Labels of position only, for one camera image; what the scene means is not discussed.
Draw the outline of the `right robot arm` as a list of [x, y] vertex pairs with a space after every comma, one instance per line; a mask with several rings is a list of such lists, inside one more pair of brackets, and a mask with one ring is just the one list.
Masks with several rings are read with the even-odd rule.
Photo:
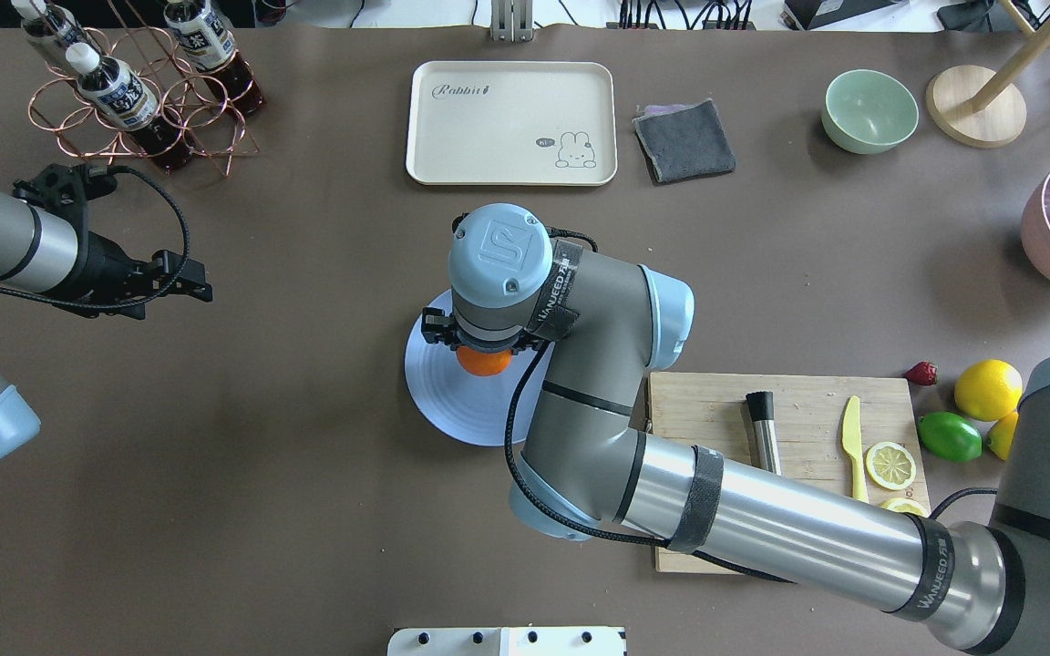
[[692, 327], [691, 287], [565, 240], [532, 212], [483, 205], [452, 225], [452, 308], [429, 342], [550, 354], [507, 464], [538, 531], [608, 538], [811, 587], [924, 625], [970, 655], [1050, 655], [1050, 357], [1030, 374], [984, 524], [946, 527], [631, 426], [650, 371]]

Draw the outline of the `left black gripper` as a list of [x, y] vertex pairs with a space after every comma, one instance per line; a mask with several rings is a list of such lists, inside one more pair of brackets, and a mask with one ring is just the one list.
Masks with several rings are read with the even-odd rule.
[[207, 281], [204, 264], [178, 253], [159, 250], [151, 261], [136, 261], [114, 241], [94, 232], [87, 234], [85, 253], [84, 269], [74, 281], [75, 302], [116, 304], [150, 294], [147, 306], [171, 295], [188, 296], [197, 302], [213, 300], [212, 285], [203, 283]]

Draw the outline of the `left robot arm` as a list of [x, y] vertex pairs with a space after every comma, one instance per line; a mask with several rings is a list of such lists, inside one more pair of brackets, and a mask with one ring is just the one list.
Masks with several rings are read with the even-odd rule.
[[[112, 194], [118, 176], [149, 175], [129, 166], [47, 166], [32, 179], [0, 191], [0, 295], [82, 317], [120, 315], [141, 320], [168, 295], [211, 302], [207, 271], [190, 254], [190, 230], [178, 203], [182, 252], [159, 250], [146, 261], [90, 229], [90, 203]], [[40, 432], [29, 403], [0, 374], [0, 460]]]

